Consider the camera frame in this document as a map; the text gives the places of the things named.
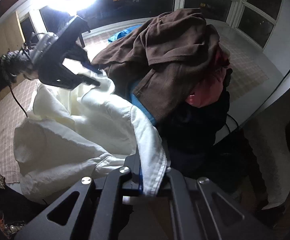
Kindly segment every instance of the red garment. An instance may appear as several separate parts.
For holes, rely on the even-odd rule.
[[[226,67],[220,66],[228,64],[228,56],[218,47],[215,60],[211,63],[213,66],[210,66],[210,69],[216,70],[206,74],[206,77],[194,87],[185,102],[200,108],[218,101],[223,91],[223,81],[226,75]]]

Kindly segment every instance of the brown shirt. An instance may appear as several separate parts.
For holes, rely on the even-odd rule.
[[[116,93],[133,93],[157,122],[184,101],[208,68],[219,35],[200,9],[178,9],[154,17],[112,42],[92,64],[106,70]]]

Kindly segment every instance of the blue fabric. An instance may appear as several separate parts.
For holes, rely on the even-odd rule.
[[[134,106],[137,106],[145,115],[146,117],[150,120],[150,122],[152,123],[152,125],[156,125],[156,121],[154,119],[154,117],[150,114],[150,112],[142,105],[142,103],[138,100],[138,98],[133,94],[133,90],[134,88],[138,85],[138,83],[140,82],[140,80],[134,82],[131,86],[130,89],[130,96],[131,96],[131,103]]]
[[[132,30],[138,28],[139,26],[142,26],[141,24],[139,25],[136,25],[136,26],[132,26],[132,27],[129,27],[125,30],[122,30],[118,33],[115,33],[113,36],[111,36],[109,39],[108,39],[108,42],[113,42],[113,41],[116,41],[118,40],[119,38],[122,38],[128,34],[130,34],[132,32]]]

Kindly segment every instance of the metal bolt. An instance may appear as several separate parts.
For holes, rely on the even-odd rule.
[[[83,177],[82,178],[82,184],[90,184],[92,182],[92,178],[91,177]]]
[[[207,183],[209,183],[209,179],[208,179],[207,177],[200,177],[200,178],[198,179],[198,182],[199,182],[200,184],[207,184]]]
[[[127,173],[129,172],[129,167],[123,166],[119,168],[120,173]]]

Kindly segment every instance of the white garment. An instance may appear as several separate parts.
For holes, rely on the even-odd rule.
[[[154,196],[166,169],[161,138],[144,113],[113,95],[107,77],[98,88],[73,91],[41,84],[33,93],[29,118],[15,129],[14,155],[21,189],[28,199],[43,198],[121,167],[138,147],[143,193]]]

